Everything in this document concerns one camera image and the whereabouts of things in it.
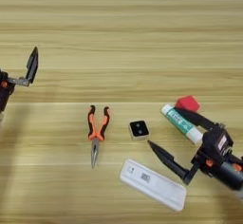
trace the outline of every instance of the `red cap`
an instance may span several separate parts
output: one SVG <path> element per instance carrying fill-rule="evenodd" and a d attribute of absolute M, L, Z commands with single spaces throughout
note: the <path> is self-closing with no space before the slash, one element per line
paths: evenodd
<path fill-rule="evenodd" d="M 186 96 L 184 98 L 178 99 L 176 107 L 197 112 L 197 110 L 200 108 L 200 105 L 193 96 Z"/>

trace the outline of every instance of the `glue tube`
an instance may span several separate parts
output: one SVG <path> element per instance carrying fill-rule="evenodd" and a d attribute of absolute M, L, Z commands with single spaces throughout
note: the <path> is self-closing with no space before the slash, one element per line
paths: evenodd
<path fill-rule="evenodd" d="M 194 144 L 202 140 L 202 133 L 193 124 L 185 120 L 170 104 L 163 106 L 161 113 Z"/>

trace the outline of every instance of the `white rectangular object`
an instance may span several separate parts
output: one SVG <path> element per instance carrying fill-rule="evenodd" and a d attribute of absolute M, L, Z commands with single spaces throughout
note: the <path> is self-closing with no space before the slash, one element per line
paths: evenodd
<path fill-rule="evenodd" d="M 158 200 L 175 211 L 184 208 L 186 189 L 173 180 L 129 159 L 123 165 L 120 178 L 123 182 Z"/>

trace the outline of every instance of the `wooden table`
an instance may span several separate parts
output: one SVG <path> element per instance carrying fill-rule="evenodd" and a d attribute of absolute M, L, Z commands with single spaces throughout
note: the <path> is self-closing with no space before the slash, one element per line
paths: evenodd
<path fill-rule="evenodd" d="M 34 46 L 34 85 L 5 111 L 0 148 L 0 222 L 8 224 L 242 224 L 242 203 L 198 173 L 175 213 L 120 181 L 134 159 L 181 181 L 128 123 L 146 120 L 151 140 L 190 167 L 196 147 L 159 113 L 194 95 L 224 122 L 243 153 L 243 0 L 0 0 L 0 66 L 23 76 Z M 87 109 L 112 120 L 90 166 Z"/>

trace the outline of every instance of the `black plier handle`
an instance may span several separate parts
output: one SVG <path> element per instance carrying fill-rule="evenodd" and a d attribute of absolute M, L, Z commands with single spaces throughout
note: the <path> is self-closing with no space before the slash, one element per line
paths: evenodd
<path fill-rule="evenodd" d="M 96 131 L 96 126 L 95 126 L 95 110 L 96 110 L 95 105 L 91 105 L 87 116 L 88 126 L 89 126 L 88 138 L 90 140 L 94 140 L 94 138 L 98 138 L 100 141 L 104 141 L 104 132 L 110 122 L 110 110 L 108 106 L 106 106 L 103 109 L 104 118 L 103 118 L 102 126 L 98 132 Z"/>

